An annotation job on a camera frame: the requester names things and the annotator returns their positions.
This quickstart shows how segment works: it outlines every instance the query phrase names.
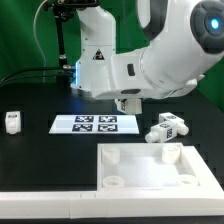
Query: blue light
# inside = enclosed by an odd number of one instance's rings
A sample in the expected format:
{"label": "blue light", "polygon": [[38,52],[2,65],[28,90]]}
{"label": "blue light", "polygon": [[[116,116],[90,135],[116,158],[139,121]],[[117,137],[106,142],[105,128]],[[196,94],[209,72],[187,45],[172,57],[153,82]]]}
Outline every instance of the blue light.
{"label": "blue light", "polygon": [[219,28],[219,21],[217,19],[212,19],[211,21],[212,28],[217,30]]}

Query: warning label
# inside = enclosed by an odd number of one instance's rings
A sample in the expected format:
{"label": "warning label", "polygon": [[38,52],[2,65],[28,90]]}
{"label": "warning label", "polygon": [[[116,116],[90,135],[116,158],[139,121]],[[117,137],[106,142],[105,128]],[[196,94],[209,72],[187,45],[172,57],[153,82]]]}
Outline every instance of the warning label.
{"label": "warning label", "polygon": [[105,60],[100,49],[94,55],[93,60]]}

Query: white cylinder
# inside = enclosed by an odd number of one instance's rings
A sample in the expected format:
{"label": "white cylinder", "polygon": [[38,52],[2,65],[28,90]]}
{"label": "white cylinder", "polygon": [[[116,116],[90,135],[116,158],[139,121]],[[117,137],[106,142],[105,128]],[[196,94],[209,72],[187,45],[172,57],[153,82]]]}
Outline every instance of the white cylinder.
{"label": "white cylinder", "polygon": [[104,188],[124,187],[124,179],[119,176],[108,176],[103,179]]}
{"label": "white cylinder", "polygon": [[166,164],[175,164],[180,158],[180,147],[177,145],[165,145],[162,150],[162,161]]}
{"label": "white cylinder", "polygon": [[197,187],[198,178],[189,174],[180,175],[177,180],[177,186],[179,187]]}
{"label": "white cylinder", "polygon": [[180,135],[186,135],[189,132],[189,128],[185,124],[178,123],[177,132]]}
{"label": "white cylinder", "polygon": [[145,136],[145,140],[148,143],[154,143],[154,142],[158,142],[159,141],[159,135],[157,132],[149,132],[146,136]]}
{"label": "white cylinder", "polygon": [[102,161],[106,165],[117,165],[120,162],[120,149],[116,146],[107,146],[102,150]]}

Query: black cable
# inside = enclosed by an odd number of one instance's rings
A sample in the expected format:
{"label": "black cable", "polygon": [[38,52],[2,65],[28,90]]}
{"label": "black cable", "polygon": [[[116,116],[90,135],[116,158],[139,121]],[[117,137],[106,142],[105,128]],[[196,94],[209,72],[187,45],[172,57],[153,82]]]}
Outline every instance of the black cable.
{"label": "black cable", "polygon": [[2,82],[4,82],[4,81],[10,79],[11,77],[16,76],[16,75],[21,74],[21,73],[31,72],[31,71],[60,70],[60,69],[62,69],[61,66],[57,66],[57,67],[37,67],[37,68],[27,68],[27,69],[23,69],[23,70],[14,72],[14,73],[12,73],[11,75],[8,75],[8,76],[4,77],[4,78],[0,81],[0,84],[1,84]]}
{"label": "black cable", "polygon": [[21,79],[36,79],[36,78],[47,78],[47,77],[59,77],[59,76],[67,76],[72,78],[73,74],[72,73],[61,73],[61,74],[54,74],[54,75],[37,75],[37,76],[24,76],[24,77],[18,77],[18,78],[13,78],[13,79],[7,79],[4,81],[0,82],[0,87],[4,84],[6,84],[7,82],[12,82],[12,81],[16,81],[16,80],[21,80]]}

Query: small white block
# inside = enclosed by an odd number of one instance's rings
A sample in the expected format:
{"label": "small white block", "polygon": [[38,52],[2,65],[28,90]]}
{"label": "small white block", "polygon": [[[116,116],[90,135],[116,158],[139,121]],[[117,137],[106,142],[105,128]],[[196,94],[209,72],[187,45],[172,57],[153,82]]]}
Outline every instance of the small white block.
{"label": "small white block", "polygon": [[21,116],[19,111],[7,112],[5,117],[6,132],[14,135],[21,132]]}

